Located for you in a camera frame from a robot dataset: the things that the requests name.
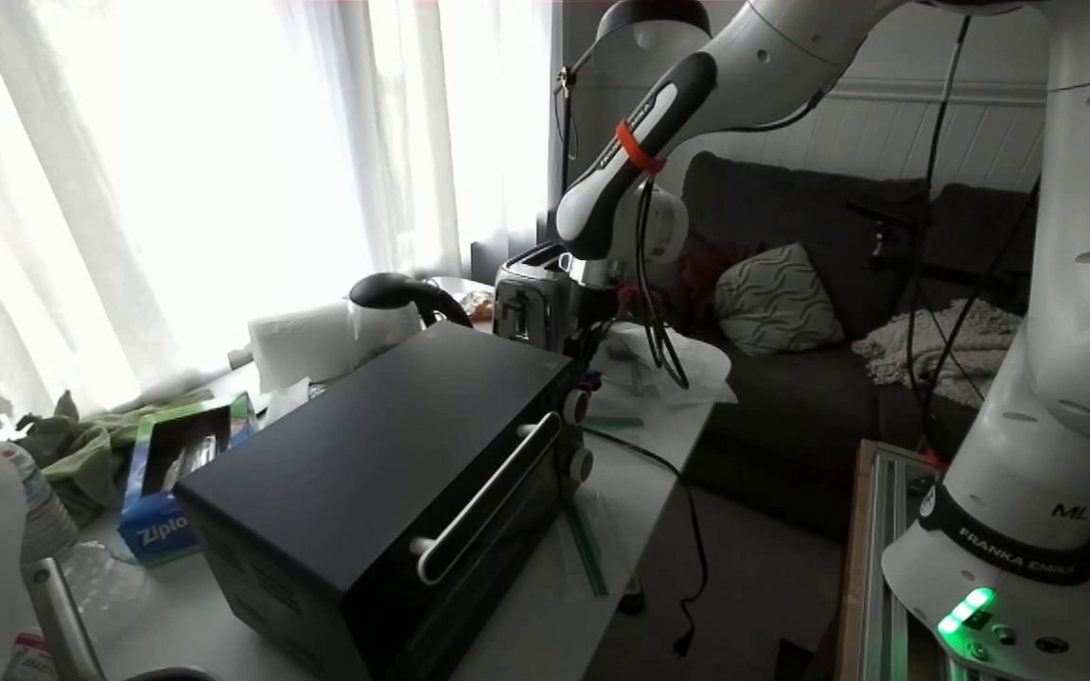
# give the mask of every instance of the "black cable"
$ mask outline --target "black cable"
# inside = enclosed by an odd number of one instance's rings
[[[927,313],[927,317],[931,317],[931,325],[935,325],[939,345],[942,345],[942,350],[952,350],[946,325],[942,325],[935,313]],[[949,362],[952,362],[959,376],[968,381],[973,399],[983,403],[983,389],[978,385],[978,378],[960,367],[960,359],[959,359],[952,354],[949,354]]]
[[[555,71],[555,89],[553,89],[553,134],[555,134],[555,145],[560,145],[560,181],[555,181],[555,192],[568,192],[571,185],[571,119],[577,119],[577,85],[580,85],[580,71],[568,65]]]
[[[931,389],[927,389],[927,399],[923,399],[923,405],[918,405],[923,420],[927,420],[927,412],[931,412],[931,393],[935,393],[939,370],[946,367],[946,359],[949,359],[949,354],[952,354],[952,345],[959,345],[959,335],[960,335],[960,325],[966,325],[966,317],[968,317],[968,309],[973,309],[973,302],[981,298],[983,285],[988,285],[988,280],[999,274],[999,264],[1005,263],[1005,254],[1011,254],[1013,240],[1021,234],[1021,229],[1033,221],[1036,196],[1040,196],[1040,180],[1036,180],[1033,190],[1026,192],[1013,222],[1005,229],[1003,244],[997,246],[988,269],[973,280],[973,289],[968,289],[968,294],[966,294],[966,308],[959,309],[952,331],[949,331],[949,337],[942,341],[942,350],[939,350],[939,355],[935,355],[935,362],[931,362],[931,376],[927,376],[927,378],[931,378]]]
[[[927,142],[927,166],[923,166],[923,192],[927,196],[923,196],[923,211],[918,211],[917,240],[913,240],[913,258],[917,263],[913,263],[913,280],[907,280],[907,341],[906,341],[907,345],[907,359],[906,359],[906,376],[907,376],[913,399],[917,399],[918,439],[927,439],[927,432],[931,432],[931,412],[923,405],[931,405],[931,393],[935,393],[935,385],[927,385],[917,376],[918,278],[923,278],[923,250],[927,250],[927,230],[931,230],[931,185],[935,185],[942,130],[946,130],[946,113],[949,113],[949,100],[952,100],[959,65],[960,65],[960,55],[966,55],[968,28],[973,28],[973,14],[960,14],[959,41],[952,41],[952,55],[949,55],[949,71],[942,79],[939,108],[935,108],[935,125],[931,125],[931,142]]]
[[[666,322],[662,322],[662,313],[653,308],[652,280],[647,280],[652,201],[653,201],[653,180],[642,180],[640,201],[637,201],[637,250],[631,250],[637,289],[640,289],[640,294],[647,302],[642,331],[647,331],[647,350],[652,350],[653,367],[662,367],[681,389],[688,389],[688,370],[685,370],[681,355],[670,345]]]
[[[672,656],[685,658],[688,646],[693,646],[693,641],[696,641],[693,605],[696,605],[696,601],[705,597],[705,589],[708,589],[708,549],[705,549],[705,531],[699,531],[693,483],[688,483],[688,477],[685,477],[672,461],[666,461],[662,454],[653,454],[653,452],[647,452],[647,448],[640,448],[640,443],[618,439],[618,434],[599,432],[599,427],[588,427],[588,423],[580,423],[580,432],[588,432],[588,434],[595,434],[595,439],[604,439],[604,443],[613,443],[613,448],[623,448],[623,452],[631,452],[631,454],[640,454],[640,460],[670,470],[672,482],[679,482],[681,494],[685,494],[688,525],[693,525],[693,545],[696,545],[696,576],[699,576],[696,589],[681,597],[681,615],[685,615],[685,620],[688,620],[688,631],[681,631],[681,635],[672,641]]]

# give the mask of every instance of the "sheer curtain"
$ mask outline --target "sheer curtain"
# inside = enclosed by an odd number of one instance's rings
[[[549,201],[549,0],[0,0],[0,389],[122,405]]]

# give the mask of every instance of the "couch cushion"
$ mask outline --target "couch cushion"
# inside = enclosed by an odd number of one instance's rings
[[[742,258],[761,254],[761,246],[737,246],[737,244],[699,244],[688,240],[681,258],[672,263],[672,278],[652,278],[670,293],[672,331],[699,341],[728,341],[718,313],[713,308],[713,293],[722,280],[728,269],[734,269]]]
[[[898,205],[917,181],[865,181],[696,156],[685,174],[688,230],[705,244],[802,244],[848,337],[881,325],[901,298],[901,274],[874,274],[874,221],[864,205]]]
[[[718,410],[722,448],[742,460],[773,460],[852,483],[852,454],[874,434],[874,385],[852,350],[751,359],[729,355],[737,405]]]
[[[713,308],[742,355],[810,354],[844,341],[844,325],[802,244],[753,254],[728,269]]]

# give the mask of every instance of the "gray couch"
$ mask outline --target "gray couch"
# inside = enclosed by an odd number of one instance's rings
[[[859,439],[917,448],[917,399],[901,385],[874,385],[865,362],[852,355],[852,341],[888,322],[906,302],[906,269],[877,269],[874,240],[884,221],[859,211],[913,211],[917,181],[865,181],[810,172],[777,172],[696,156],[685,174],[685,205],[693,216],[688,254],[670,280],[679,325],[718,341],[729,355],[729,385],[737,405],[718,405],[688,461],[688,477],[705,490],[753,502],[788,523],[844,538],[852,509],[852,461]],[[981,274],[1005,229],[1017,221],[1021,196],[946,185],[931,205],[927,264]],[[778,355],[742,355],[708,331],[705,293],[693,285],[693,258],[751,254],[766,246],[802,244],[833,309],[848,335],[844,345]],[[1021,274],[1029,269],[1029,230],[1003,263],[1013,280],[1017,308]],[[960,294],[952,280],[931,280],[927,302]],[[973,410],[935,403],[931,410],[946,452],[960,439]]]

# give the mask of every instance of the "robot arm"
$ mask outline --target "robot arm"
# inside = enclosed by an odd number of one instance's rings
[[[553,230],[599,263],[621,192],[718,91],[770,125],[828,91],[901,0],[746,0],[560,196]],[[983,676],[1090,676],[1090,0],[1050,19],[1050,113],[1033,294],[1021,337],[949,472],[881,572],[942,651]]]
[[[599,263],[613,246],[613,211],[696,111],[751,91],[742,125],[770,125],[821,100],[852,65],[870,28],[906,0],[751,0],[693,57],[679,61],[580,174],[553,211],[568,254]]]

